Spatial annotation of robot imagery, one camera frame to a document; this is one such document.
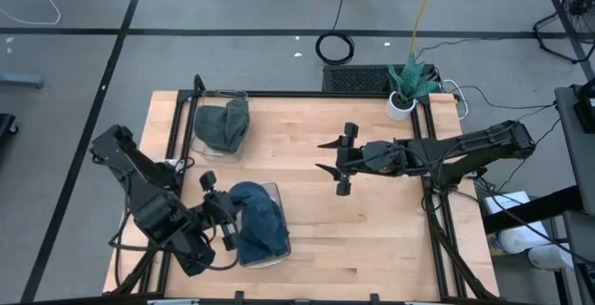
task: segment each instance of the green plant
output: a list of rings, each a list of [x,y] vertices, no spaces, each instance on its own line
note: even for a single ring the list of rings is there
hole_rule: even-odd
[[[401,76],[394,70],[394,66],[388,66],[390,74],[390,86],[397,92],[399,101],[407,104],[413,99],[428,95],[438,88],[438,83],[430,80],[430,75],[424,75],[426,62],[417,62],[415,55],[411,54],[407,64],[403,68]]]

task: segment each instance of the table leg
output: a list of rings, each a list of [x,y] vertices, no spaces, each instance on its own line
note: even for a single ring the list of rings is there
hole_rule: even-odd
[[[583,203],[578,187],[572,186],[535,199],[521,206],[514,206],[508,212],[519,219],[530,223],[547,218],[559,216],[568,210],[582,210]],[[483,218],[483,229],[486,234],[521,226],[517,220],[511,218],[506,212],[500,211]]]

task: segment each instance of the gray towel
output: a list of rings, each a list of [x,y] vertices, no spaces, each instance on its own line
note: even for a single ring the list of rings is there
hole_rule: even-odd
[[[248,101],[232,99],[225,107],[205,105],[194,114],[194,133],[213,150],[235,153],[250,124]]]

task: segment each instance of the yellow cable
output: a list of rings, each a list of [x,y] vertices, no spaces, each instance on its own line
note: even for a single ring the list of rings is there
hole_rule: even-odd
[[[421,8],[419,9],[419,12],[417,12],[416,27],[414,27],[413,35],[411,37],[411,47],[409,47],[409,56],[411,56],[413,54],[413,50],[415,49],[417,27],[419,26],[419,21],[421,20],[421,15],[424,14],[424,9],[426,8],[426,4],[428,3],[428,1],[429,0],[424,0],[424,2],[421,4]]]

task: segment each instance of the white pot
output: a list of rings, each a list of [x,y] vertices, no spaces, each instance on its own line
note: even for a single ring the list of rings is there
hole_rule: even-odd
[[[409,116],[409,114],[411,113],[411,111],[413,111],[413,109],[415,109],[415,107],[417,105],[417,99],[413,99],[413,101],[411,103],[411,107],[409,109],[402,110],[402,109],[399,109],[398,107],[394,106],[392,104],[392,101],[390,101],[390,99],[392,99],[392,97],[396,94],[397,94],[397,92],[393,91],[390,94],[389,99],[387,100],[387,116],[392,120],[399,121],[399,120],[403,120],[403,119],[407,118]]]

